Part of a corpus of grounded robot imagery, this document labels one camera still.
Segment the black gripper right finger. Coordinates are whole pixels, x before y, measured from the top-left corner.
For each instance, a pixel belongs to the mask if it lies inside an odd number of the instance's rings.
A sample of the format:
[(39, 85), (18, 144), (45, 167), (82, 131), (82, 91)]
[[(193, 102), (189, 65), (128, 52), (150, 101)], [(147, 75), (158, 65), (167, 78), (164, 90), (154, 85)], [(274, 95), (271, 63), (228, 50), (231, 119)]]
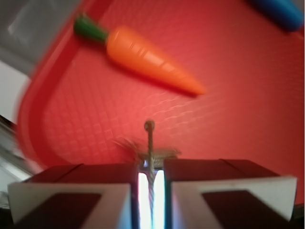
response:
[(295, 229), (297, 179), (249, 160), (166, 159), (168, 229)]

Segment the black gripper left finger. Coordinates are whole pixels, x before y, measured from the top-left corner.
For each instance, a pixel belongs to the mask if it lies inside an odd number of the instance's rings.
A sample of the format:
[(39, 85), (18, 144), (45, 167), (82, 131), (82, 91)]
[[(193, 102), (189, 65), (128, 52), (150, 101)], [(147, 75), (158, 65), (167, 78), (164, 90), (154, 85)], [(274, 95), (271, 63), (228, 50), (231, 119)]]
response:
[(15, 229), (136, 229), (133, 163), (54, 166), (8, 185)]

